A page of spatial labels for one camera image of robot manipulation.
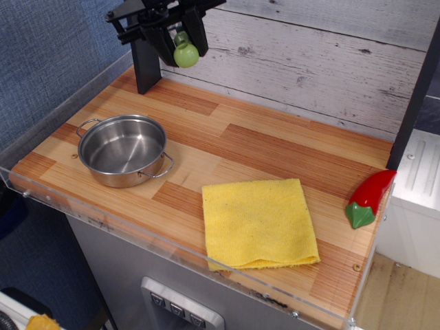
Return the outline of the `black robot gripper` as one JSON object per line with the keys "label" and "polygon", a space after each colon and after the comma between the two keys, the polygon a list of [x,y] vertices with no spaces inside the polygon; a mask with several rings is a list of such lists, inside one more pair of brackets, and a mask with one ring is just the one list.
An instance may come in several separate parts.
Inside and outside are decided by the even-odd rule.
{"label": "black robot gripper", "polygon": [[162,61],[178,67],[174,59],[175,44],[168,28],[180,23],[199,55],[204,57],[208,42],[203,18],[206,12],[225,1],[124,1],[108,11],[105,21],[113,25],[121,44],[146,40]]}

